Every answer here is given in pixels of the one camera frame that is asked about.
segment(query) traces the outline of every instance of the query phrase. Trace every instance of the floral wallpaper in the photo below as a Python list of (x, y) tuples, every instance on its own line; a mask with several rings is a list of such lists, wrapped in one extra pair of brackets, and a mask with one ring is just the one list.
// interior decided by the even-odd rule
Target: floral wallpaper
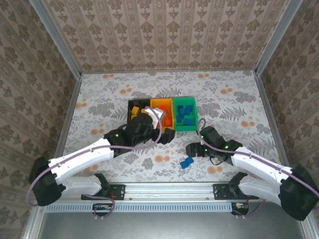
[(288, 0), (45, 0), (84, 73), (253, 69)]
[(0, 1), (0, 238), (22, 236), (33, 161), (54, 154), (75, 79), (27, 0)]
[(319, 2), (305, 0), (262, 73), (290, 163), (319, 185)]
[[(64, 154), (125, 124), (128, 100), (178, 96), (195, 97), (198, 117), (205, 117), (227, 140), (238, 140), (259, 155), (280, 162), (252, 71), (82, 75)], [(240, 170), (226, 163), (214, 166), (207, 157), (195, 158), (183, 170), (180, 162), (192, 142), (199, 142), (194, 131), (177, 132), (170, 144), (120, 155), (78, 175), (100, 172), (111, 182), (199, 182), (228, 181)]]

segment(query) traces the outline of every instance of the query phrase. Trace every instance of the cable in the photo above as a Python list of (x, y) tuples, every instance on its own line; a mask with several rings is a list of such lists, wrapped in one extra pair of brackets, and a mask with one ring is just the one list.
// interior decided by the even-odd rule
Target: cable
[(213, 161), (211, 160), (212, 158), (209, 158), (209, 161), (212, 163), (212, 165), (215, 165), (215, 166), (217, 166), (217, 165), (219, 165), (219, 164), (221, 164), (222, 162), (220, 161), (219, 163), (213, 163)]
[(201, 128), (201, 129), (203, 129), (203, 128), (205, 128), (205, 126), (206, 126), (206, 120), (205, 120), (205, 118), (201, 118), (201, 119), (203, 119), (203, 121), (204, 121), (204, 125), (203, 125), (202, 128)]
[(238, 215), (236, 215), (237, 217), (241, 217), (241, 218), (245, 218), (245, 217), (249, 217), (249, 216), (252, 216), (252, 215), (254, 215), (256, 212), (258, 212), (260, 209), (261, 209), (261, 207), (263, 206), (263, 204), (265, 203), (265, 199), (261, 202), (261, 204), (259, 204), (259, 206), (253, 211), (253, 212), (251, 212), (251, 213), (248, 213), (248, 214), (246, 214), (246, 215), (242, 215), (239, 211), (237, 211), (237, 210), (234, 210), (233, 209), (233, 212), (235, 212), (235, 213), (237, 213)]
[[(105, 199), (105, 200), (109, 200), (109, 201), (112, 202), (112, 207), (111, 207), (111, 209), (109, 210), (109, 212), (108, 212), (106, 215), (104, 215), (104, 216), (101, 217), (102, 219), (105, 218), (105, 217), (108, 217), (108, 216), (112, 213), (112, 211), (114, 210), (114, 208), (115, 208), (115, 201), (114, 201), (113, 199), (111, 199), (111, 198), (91, 196), (91, 195), (88, 195), (88, 194), (85, 194), (85, 196), (87, 196), (88, 198), (93, 198), (93, 199)], [(96, 215), (96, 210), (97, 210), (98, 208), (100, 208), (100, 207), (103, 207), (103, 205), (97, 205), (97, 206), (94, 208), (93, 214), (94, 214), (94, 216), (95, 216), (95, 219), (98, 218), (98, 215)]]
[(197, 125), (197, 133), (198, 135), (201, 137), (201, 141), (209, 148), (213, 149), (213, 150), (216, 150), (218, 152), (222, 152), (222, 153), (233, 153), (233, 154), (242, 154), (242, 155), (245, 155), (245, 156), (248, 156), (248, 157), (251, 157), (251, 158), (254, 158), (256, 159), (257, 161), (261, 162), (261, 163), (264, 163), (266, 164), (267, 166), (270, 166), (276, 170), (278, 170), (279, 172), (282, 172), (283, 174), (286, 174), (288, 175), (289, 177), (291, 177), (292, 179), (294, 179), (295, 181), (299, 182), (300, 184), (302, 184), (303, 186), (305, 186), (306, 188), (308, 188), (310, 191), (312, 191), (317, 197), (319, 197), (319, 192), (317, 190), (315, 190), (313, 187), (311, 187), (309, 184), (305, 183), (304, 181), (300, 180), (299, 178), (297, 178), (295, 175), (285, 171), (285, 170), (282, 170), (280, 167), (276, 166), (276, 165), (273, 165), (259, 157), (256, 157), (255, 155), (251, 155), (249, 153), (245, 153), (245, 152), (238, 152), (238, 151), (228, 151), (228, 150), (223, 150), (223, 149), (219, 149), (219, 148), (215, 148), (213, 146), (211, 146), (209, 143), (207, 143), (203, 137), (201, 136), (200, 134), (200, 130), (199, 130), (199, 123), (201, 121), (205, 120), (204, 118), (201, 118), (199, 121), (198, 121), (198, 125)]
[(123, 124), (123, 125), (121, 125), (121, 126), (119, 126), (118, 127), (118, 129), (123, 129), (124, 127), (126, 127), (128, 124), (127, 123), (125, 123), (125, 124)]
[(101, 149), (101, 148), (122, 148), (122, 149), (136, 150), (136, 149), (146, 149), (146, 148), (150, 148), (150, 147), (155, 146), (155, 145), (157, 144), (157, 142), (160, 140), (161, 133), (162, 133), (162, 129), (163, 129), (163, 125), (162, 125), (162, 123), (161, 123), (161, 121), (160, 121), (159, 116), (156, 114), (156, 112), (155, 112), (151, 107), (146, 106), (145, 109), (150, 109), (150, 110), (153, 112), (153, 114), (155, 115), (156, 119), (159, 121), (159, 131), (160, 131), (160, 132), (159, 132), (159, 135), (158, 135), (157, 139), (156, 139), (153, 143), (151, 143), (151, 144), (149, 144), (149, 145), (145, 145), (145, 146), (140, 146), (140, 147), (129, 147), (129, 146), (122, 146), (122, 145), (101, 145), (101, 146), (93, 147), (93, 148), (91, 148), (91, 149), (87, 149), (87, 150), (84, 150), (84, 151), (79, 152), (79, 153), (77, 153), (77, 154), (74, 154), (74, 155), (72, 155), (72, 156), (70, 156), (70, 157), (64, 159), (63, 161), (61, 161), (61, 162), (59, 162), (59, 163), (57, 163), (57, 164), (54, 164), (53, 166), (51, 166), (51, 167), (45, 169), (43, 172), (41, 172), (41, 173), (34, 179), (34, 181), (31, 183), (31, 185), (30, 185), (30, 187), (29, 187), (29, 189), (28, 189), (28, 192), (27, 192), (27, 194), (26, 194), (26, 203), (27, 203), (29, 206), (31, 206), (31, 207), (36, 207), (36, 206), (38, 206), (38, 204), (33, 204), (33, 203), (30, 202), (31, 192), (32, 192), (34, 186), (36, 185), (36, 183), (37, 183), (37, 182), (39, 181), (39, 179), (40, 179), (43, 175), (45, 175), (47, 172), (51, 171), (53, 168), (56, 168), (56, 167), (62, 165), (63, 163), (66, 163), (67, 161), (69, 161), (69, 160), (71, 160), (71, 159), (74, 159), (74, 158), (76, 158), (76, 157), (78, 157), (78, 156), (81, 156), (81, 155), (83, 155), (83, 154), (86, 154), (86, 153), (88, 153), (88, 152), (92, 152), (93, 150)]

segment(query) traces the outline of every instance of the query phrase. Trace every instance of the wall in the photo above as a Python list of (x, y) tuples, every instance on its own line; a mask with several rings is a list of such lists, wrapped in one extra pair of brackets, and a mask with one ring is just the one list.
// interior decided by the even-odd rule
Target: wall
[(288, 0), (45, 0), (82, 72), (252, 69)]
[(319, 2), (305, 0), (262, 79), (288, 159), (319, 185)]
[(0, 238), (18, 238), (33, 161), (52, 156), (75, 79), (27, 0), (0, 3)]

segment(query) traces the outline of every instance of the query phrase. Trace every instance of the floral tablecloth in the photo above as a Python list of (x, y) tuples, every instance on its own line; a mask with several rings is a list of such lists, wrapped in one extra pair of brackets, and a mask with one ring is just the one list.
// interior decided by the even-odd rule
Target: floral tablecloth
[[(205, 117), (226, 140), (280, 162), (252, 71), (93, 74), (82, 80), (65, 155), (125, 124), (130, 99), (193, 96), (198, 118)], [(78, 176), (100, 172), (110, 182), (228, 181), (240, 170), (202, 157), (182, 169), (185, 147), (192, 142), (199, 142), (195, 132), (176, 132), (170, 144), (126, 153)]]

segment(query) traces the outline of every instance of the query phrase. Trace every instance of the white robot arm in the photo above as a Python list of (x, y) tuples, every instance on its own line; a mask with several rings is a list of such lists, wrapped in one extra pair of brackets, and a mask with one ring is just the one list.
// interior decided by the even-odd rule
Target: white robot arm
[[(106, 197), (109, 184), (102, 174), (91, 177), (71, 176), (93, 164), (129, 152), (137, 143), (149, 139), (156, 141), (159, 137), (158, 120), (162, 119), (163, 114), (160, 109), (148, 109), (148, 114), (139, 114), (127, 124), (125, 129), (112, 130), (88, 147), (49, 161), (43, 157), (38, 158), (29, 176), (30, 183), (34, 184), (32, 190), (38, 204), (46, 206), (69, 195), (87, 194)], [(156, 142), (166, 144), (172, 141), (174, 133), (175, 130), (166, 129), (160, 140)], [(243, 168), (258, 177), (243, 172), (235, 175), (229, 182), (229, 193), (233, 197), (244, 194), (266, 199), (280, 205), (297, 220), (304, 220), (319, 201), (316, 194), (292, 178), (297, 177), (318, 191), (310, 174), (304, 168), (292, 169), (282, 166), (256, 155), (239, 142), (234, 140), (226, 142), (213, 127), (202, 129), (200, 134), (202, 142), (206, 145), (201, 142), (189, 144), (186, 147), (188, 156), (215, 157), (221, 162)], [(45, 170), (49, 171), (39, 177)]]
[(51, 160), (46, 160), (44, 157), (36, 159), (29, 176), (31, 187), (28, 195), (33, 190), (39, 206), (49, 205), (69, 195), (106, 197), (109, 184), (102, 174), (91, 177), (71, 176), (93, 164), (129, 152), (136, 144), (149, 139), (152, 139), (154, 143), (171, 142), (175, 130), (167, 128), (160, 135), (160, 130), (157, 128), (164, 112), (158, 108), (148, 108), (146, 111), (147, 114), (141, 113), (128, 122), (125, 129), (123, 127), (114, 129), (92, 145), (76, 152)]
[(291, 217), (300, 221), (306, 218), (319, 201), (319, 190), (303, 167), (293, 169), (271, 162), (239, 142), (226, 142), (216, 129), (210, 126), (202, 129), (200, 135), (201, 142), (191, 143), (186, 147), (188, 156), (217, 158), (220, 162), (245, 169), (254, 175), (237, 173), (228, 183), (228, 192), (222, 193), (224, 199), (228, 199), (229, 195), (236, 198), (243, 194), (263, 198), (278, 204)]

